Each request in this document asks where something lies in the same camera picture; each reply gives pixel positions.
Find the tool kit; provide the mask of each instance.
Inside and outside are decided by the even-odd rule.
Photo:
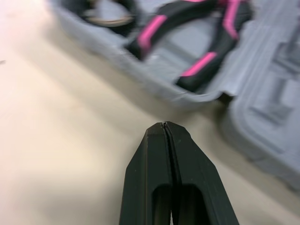
[[[224,136],[300,195],[299,0],[48,0],[63,30],[152,95],[229,96]]]
[[[119,225],[239,225],[216,167],[184,127],[148,128],[125,174]]]

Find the black pliers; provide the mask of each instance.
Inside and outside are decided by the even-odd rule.
[[[125,174],[120,225],[239,225],[212,162],[185,128],[157,123]]]
[[[177,0],[165,4],[125,48],[143,60],[168,31],[185,22],[208,16],[218,8],[222,11],[222,17],[210,47],[192,67],[181,74],[176,83],[186,90],[196,92],[202,84],[213,78],[226,55],[236,46],[239,31],[252,18],[249,0]]]

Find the tool case compartment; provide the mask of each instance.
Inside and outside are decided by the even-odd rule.
[[[237,47],[212,82],[196,93],[176,86],[175,80],[206,51],[217,13],[174,29],[139,61],[123,46],[169,0],[136,0],[140,15],[128,37],[82,21],[62,6],[64,0],[47,1],[66,33],[106,57],[152,95],[184,110],[223,94],[232,97],[221,126],[225,137],[264,171],[300,193],[299,0],[254,0],[254,19],[244,26]],[[124,14],[111,6],[103,0],[96,13],[111,18]]]

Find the pink and black pliers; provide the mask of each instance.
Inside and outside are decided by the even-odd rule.
[[[249,0],[177,0],[160,7],[133,41],[125,46],[137,59],[143,60],[153,46],[173,28],[221,9],[221,19],[207,52],[184,71],[176,84],[197,92],[219,71],[227,54],[239,41],[239,32],[251,20]]]

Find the beige table surface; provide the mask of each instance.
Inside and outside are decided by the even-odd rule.
[[[118,224],[126,166],[163,120],[217,166],[241,225],[300,225],[296,195],[221,137],[221,104],[175,110],[68,38],[44,1],[0,2],[1,225]]]

